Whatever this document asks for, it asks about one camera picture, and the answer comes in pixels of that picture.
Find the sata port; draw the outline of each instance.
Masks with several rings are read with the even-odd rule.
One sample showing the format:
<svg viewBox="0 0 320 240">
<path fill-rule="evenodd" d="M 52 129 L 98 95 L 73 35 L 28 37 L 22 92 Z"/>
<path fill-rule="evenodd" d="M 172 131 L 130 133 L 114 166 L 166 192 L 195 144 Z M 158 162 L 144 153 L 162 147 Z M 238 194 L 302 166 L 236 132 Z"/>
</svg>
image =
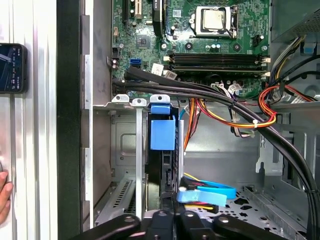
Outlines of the sata port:
<svg viewBox="0 0 320 240">
<path fill-rule="evenodd" d="M 142 64 L 141 58 L 131 58 L 130 59 L 130 65 L 135 67 L 134 65 L 140 65 Z"/>
<path fill-rule="evenodd" d="M 132 64 L 131 67 L 134 67 L 134 68 L 136 68 L 136 69 L 140 69 L 140 68 L 141 68 L 141 65 Z"/>
</svg>

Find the white label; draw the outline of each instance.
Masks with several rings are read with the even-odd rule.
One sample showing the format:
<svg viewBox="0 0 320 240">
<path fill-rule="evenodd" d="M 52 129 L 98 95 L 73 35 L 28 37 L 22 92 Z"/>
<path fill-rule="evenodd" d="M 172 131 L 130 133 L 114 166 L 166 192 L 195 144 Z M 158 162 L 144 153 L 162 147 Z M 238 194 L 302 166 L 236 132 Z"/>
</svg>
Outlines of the white label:
<svg viewBox="0 0 320 240">
<path fill-rule="evenodd" d="M 301 96 L 297 96 L 292 102 L 291 104 L 300 104 L 300 103 L 305 103 L 306 101 L 301 97 Z"/>
<path fill-rule="evenodd" d="M 238 83 L 231 84 L 228 89 L 229 93 L 231 94 L 234 94 L 236 91 L 241 91 L 241 90 L 242 90 L 242 87 Z"/>
<path fill-rule="evenodd" d="M 158 75 L 158 76 L 162 76 L 162 72 L 164 71 L 164 67 L 165 66 L 163 66 L 161 64 L 154 63 L 152 65 L 151 73 L 155 74 L 155 75 Z"/>
<path fill-rule="evenodd" d="M 172 17 L 174 18 L 181 18 L 181 10 L 173 10 Z"/>
<path fill-rule="evenodd" d="M 173 79 L 173 80 L 175 80 L 177 76 L 178 76 L 178 75 L 175 74 L 175 73 L 172 72 L 172 71 L 166 71 L 166 73 L 165 73 L 165 75 L 164 75 L 165 78 L 167 78 L 167 79 Z"/>
</svg>

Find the cpu socket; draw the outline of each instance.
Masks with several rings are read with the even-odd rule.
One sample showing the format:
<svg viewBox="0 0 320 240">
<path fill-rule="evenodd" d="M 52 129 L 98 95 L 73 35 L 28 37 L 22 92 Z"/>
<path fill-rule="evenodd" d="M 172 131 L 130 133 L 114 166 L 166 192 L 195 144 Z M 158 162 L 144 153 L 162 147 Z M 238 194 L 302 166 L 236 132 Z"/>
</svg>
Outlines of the cpu socket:
<svg viewBox="0 0 320 240">
<path fill-rule="evenodd" d="M 236 38 L 236 6 L 198 6 L 189 23 L 196 38 Z"/>
</svg>

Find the black clamp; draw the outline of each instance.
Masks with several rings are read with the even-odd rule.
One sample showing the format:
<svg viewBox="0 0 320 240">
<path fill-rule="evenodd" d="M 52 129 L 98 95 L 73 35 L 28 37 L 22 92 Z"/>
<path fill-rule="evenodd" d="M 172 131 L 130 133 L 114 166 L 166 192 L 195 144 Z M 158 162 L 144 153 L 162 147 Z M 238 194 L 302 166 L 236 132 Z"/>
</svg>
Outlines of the black clamp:
<svg viewBox="0 0 320 240">
<path fill-rule="evenodd" d="M 305 190 L 304 192 L 306 194 L 319 194 L 320 193 L 319 189 Z"/>
<path fill-rule="evenodd" d="M 233 102 L 231 103 L 231 105 L 228 106 L 228 109 L 229 109 L 229 110 L 232 110 L 233 107 L 236 105 L 237 102 L 238 102 L 238 99 L 237 99 L 237 98 L 234 98 L 234 99 L 233 99 Z"/>
</svg>

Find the phone screen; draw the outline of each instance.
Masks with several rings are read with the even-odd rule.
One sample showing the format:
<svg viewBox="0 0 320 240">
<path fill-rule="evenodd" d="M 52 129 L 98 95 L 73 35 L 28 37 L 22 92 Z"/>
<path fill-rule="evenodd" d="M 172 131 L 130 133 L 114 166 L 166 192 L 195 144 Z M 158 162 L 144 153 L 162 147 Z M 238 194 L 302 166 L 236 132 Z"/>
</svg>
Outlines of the phone screen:
<svg viewBox="0 0 320 240">
<path fill-rule="evenodd" d="M 23 73 L 22 47 L 0 44 L 0 91 L 20 92 Z"/>
</svg>

